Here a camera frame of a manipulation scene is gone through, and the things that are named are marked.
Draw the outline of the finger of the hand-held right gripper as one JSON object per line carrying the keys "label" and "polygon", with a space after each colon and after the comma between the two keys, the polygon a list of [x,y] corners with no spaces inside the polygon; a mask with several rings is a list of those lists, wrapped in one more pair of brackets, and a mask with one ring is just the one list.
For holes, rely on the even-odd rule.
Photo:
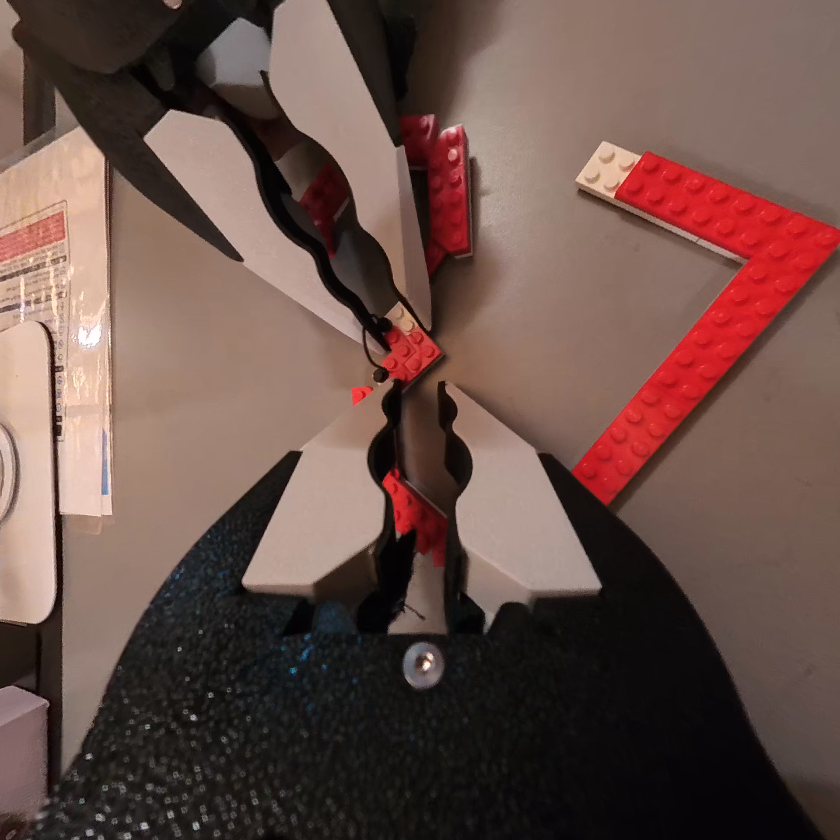
{"label": "finger of the hand-held right gripper", "polygon": [[301,139],[283,111],[170,110],[144,136],[245,267],[347,337],[388,353],[376,316],[336,275],[277,160]]}
{"label": "finger of the hand-held right gripper", "polygon": [[268,78],[295,128],[332,156],[399,296],[430,329],[433,308],[412,178],[376,2],[280,2]]}

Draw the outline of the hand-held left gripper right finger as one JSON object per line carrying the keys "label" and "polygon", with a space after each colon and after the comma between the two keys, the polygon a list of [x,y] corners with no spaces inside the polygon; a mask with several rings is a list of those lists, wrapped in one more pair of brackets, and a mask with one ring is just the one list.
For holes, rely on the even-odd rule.
{"label": "hand-held left gripper right finger", "polygon": [[448,525],[453,611],[597,595],[602,584],[538,451],[451,382],[437,385],[444,462],[458,495]]}

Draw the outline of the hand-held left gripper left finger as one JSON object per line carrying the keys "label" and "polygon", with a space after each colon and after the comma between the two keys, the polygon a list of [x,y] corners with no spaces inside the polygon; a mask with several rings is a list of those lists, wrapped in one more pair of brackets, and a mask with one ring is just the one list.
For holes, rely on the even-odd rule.
{"label": "hand-held left gripper left finger", "polygon": [[389,381],[310,439],[242,579],[246,590],[308,601],[362,601],[376,585],[386,529],[376,442],[389,444],[402,388]]}

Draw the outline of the red lego plate piece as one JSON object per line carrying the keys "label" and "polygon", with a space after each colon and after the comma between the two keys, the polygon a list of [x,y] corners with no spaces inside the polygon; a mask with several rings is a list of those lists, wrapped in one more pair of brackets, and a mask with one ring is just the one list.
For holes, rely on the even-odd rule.
{"label": "red lego plate piece", "polygon": [[392,499],[395,530],[401,536],[415,533],[415,551],[431,556],[433,565],[443,569],[446,563],[447,517],[402,476],[394,467],[383,479],[383,487]]}

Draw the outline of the curved red lego assembly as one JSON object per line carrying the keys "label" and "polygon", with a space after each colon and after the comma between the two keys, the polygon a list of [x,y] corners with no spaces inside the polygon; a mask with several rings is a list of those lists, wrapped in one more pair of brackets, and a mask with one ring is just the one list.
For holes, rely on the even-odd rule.
{"label": "curved red lego assembly", "polygon": [[[473,213],[469,142],[462,124],[441,128],[433,114],[399,118],[409,169],[427,173],[430,232],[426,268],[433,276],[446,257],[473,254]],[[350,200],[338,169],[326,163],[299,198],[331,257],[336,255],[336,221]]]}

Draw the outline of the small red white lego piece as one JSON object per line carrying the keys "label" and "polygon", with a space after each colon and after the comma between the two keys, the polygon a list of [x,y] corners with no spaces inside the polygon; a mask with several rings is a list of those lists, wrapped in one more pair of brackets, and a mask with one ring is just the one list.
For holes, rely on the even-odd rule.
{"label": "small red white lego piece", "polygon": [[388,379],[399,381],[406,391],[442,360],[444,354],[403,304],[396,303],[383,320],[390,324],[388,330],[382,329],[389,352],[381,366]]}

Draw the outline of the red L-shaped lego assembly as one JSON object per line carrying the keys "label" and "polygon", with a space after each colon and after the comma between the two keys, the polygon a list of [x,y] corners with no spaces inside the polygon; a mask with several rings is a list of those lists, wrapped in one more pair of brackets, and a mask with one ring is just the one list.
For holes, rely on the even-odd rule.
{"label": "red L-shaped lego assembly", "polygon": [[839,232],[651,151],[605,141],[575,183],[742,264],[574,467],[607,505],[826,263]]}

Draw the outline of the clear plastic bag with leaflet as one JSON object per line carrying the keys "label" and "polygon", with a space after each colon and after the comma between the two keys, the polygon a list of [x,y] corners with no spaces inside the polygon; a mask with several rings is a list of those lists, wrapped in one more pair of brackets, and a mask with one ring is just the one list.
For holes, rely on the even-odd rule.
{"label": "clear plastic bag with leaflet", "polygon": [[110,169],[82,128],[2,162],[1,326],[54,347],[59,511],[112,515]]}

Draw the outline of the white book stand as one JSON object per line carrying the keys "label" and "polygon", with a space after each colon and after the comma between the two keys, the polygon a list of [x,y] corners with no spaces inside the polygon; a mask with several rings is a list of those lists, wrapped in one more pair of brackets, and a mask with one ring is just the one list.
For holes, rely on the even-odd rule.
{"label": "white book stand", "polygon": [[57,594],[54,374],[48,330],[1,335],[1,620],[38,625]]}

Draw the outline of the white box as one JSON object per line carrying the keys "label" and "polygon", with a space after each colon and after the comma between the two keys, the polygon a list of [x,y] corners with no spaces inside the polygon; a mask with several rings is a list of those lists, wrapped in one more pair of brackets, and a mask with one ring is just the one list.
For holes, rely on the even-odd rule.
{"label": "white box", "polygon": [[2,802],[46,790],[49,702],[17,686],[1,688]]}

